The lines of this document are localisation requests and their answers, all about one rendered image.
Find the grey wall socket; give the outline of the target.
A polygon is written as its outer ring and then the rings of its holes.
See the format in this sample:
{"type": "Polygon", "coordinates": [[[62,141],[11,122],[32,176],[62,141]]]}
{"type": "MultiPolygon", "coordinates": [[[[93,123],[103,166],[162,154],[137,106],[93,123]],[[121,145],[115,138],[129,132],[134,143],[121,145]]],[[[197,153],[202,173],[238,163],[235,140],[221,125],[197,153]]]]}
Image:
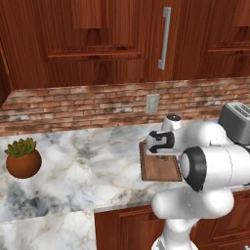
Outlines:
{"type": "Polygon", "coordinates": [[[158,111],[159,95],[152,94],[146,96],[146,113],[155,113],[158,111]]]}

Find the green succulent in brown pot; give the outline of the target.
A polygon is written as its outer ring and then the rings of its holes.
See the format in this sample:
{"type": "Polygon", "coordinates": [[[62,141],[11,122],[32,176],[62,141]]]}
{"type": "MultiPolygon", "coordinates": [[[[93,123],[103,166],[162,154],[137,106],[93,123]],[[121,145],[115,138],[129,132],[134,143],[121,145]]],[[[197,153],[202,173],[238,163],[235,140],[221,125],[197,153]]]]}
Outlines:
{"type": "Polygon", "coordinates": [[[32,138],[14,141],[8,145],[5,153],[7,154],[7,170],[15,178],[31,178],[41,168],[42,158],[32,138]]]}

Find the tall dark wooden cabinet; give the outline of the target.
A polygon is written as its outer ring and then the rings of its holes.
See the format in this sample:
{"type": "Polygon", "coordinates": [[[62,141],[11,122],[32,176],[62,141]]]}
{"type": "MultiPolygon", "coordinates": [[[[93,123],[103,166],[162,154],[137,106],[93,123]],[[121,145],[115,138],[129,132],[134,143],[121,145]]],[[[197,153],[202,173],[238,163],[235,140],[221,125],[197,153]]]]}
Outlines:
{"type": "Polygon", "coordinates": [[[5,57],[2,43],[0,42],[0,108],[14,91],[12,78],[5,57]]]}

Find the wooden base cupboard door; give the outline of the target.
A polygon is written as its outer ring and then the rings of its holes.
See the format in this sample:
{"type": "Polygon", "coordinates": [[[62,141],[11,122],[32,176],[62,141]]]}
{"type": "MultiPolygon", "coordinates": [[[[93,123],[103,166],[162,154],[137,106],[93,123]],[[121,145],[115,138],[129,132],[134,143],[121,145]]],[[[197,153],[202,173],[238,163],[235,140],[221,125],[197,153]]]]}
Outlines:
{"type": "Polygon", "coordinates": [[[164,229],[151,206],[95,214],[97,250],[151,250],[164,229]]]}

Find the wide wooden wall cupboard door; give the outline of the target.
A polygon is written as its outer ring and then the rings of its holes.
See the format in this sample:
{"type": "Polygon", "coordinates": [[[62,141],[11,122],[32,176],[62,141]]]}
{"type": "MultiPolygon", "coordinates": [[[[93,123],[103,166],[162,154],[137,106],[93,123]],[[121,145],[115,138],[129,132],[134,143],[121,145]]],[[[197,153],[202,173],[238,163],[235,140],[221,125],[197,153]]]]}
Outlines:
{"type": "Polygon", "coordinates": [[[16,90],[157,81],[175,0],[0,0],[0,35],[16,90]]]}

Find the wooden cutting board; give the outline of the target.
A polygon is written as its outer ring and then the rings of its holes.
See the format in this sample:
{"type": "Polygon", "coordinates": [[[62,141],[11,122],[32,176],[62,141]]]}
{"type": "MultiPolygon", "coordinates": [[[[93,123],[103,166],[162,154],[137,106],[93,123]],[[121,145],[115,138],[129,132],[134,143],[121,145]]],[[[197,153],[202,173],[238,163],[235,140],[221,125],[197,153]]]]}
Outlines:
{"type": "Polygon", "coordinates": [[[139,143],[139,149],[143,181],[180,182],[182,180],[175,156],[148,155],[145,141],[139,143]]]}

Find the narrow wooden wall cupboard door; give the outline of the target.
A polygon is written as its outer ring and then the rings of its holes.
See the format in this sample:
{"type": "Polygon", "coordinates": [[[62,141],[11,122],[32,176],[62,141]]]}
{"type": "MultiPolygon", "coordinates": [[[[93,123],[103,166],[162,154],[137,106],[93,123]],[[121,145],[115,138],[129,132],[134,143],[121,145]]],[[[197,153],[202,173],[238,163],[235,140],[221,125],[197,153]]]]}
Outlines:
{"type": "Polygon", "coordinates": [[[250,76],[250,0],[183,0],[173,78],[250,76]]]}

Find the silver toaster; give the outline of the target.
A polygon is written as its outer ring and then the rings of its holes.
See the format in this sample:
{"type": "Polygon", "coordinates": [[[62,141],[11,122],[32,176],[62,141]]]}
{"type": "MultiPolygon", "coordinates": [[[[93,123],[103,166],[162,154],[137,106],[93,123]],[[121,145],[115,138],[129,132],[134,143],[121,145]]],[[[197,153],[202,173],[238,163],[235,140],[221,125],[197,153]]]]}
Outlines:
{"type": "Polygon", "coordinates": [[[250,107],[243,103],[224,104],[218,123],[234,142],[250,146],[250,107]]]}

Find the wooden base cupboard drawers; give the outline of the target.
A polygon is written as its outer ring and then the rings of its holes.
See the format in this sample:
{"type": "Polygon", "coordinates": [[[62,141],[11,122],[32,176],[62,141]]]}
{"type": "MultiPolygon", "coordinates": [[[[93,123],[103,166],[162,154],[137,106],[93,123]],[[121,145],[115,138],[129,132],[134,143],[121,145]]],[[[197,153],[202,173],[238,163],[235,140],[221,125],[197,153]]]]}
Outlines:
{"type": "Polygon", "coordinates": [[[234,206],[219,219],[202,219],[190,239],[198,250],[250,250],[250,189],[233,194],[234,206]]]}

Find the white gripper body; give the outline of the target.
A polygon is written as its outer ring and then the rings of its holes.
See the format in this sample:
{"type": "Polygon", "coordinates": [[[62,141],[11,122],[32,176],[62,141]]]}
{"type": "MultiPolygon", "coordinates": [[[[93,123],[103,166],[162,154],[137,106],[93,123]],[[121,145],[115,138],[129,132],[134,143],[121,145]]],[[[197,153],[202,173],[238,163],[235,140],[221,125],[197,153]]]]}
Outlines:
{"type": "Polygon", "coordinates": [[[147,155],[167,155],[167,156],[180,156],[182,151],[175,150],[172,148],[159,148],[157,152],[151,152],[149,149],[146,149],[147,155]]]}

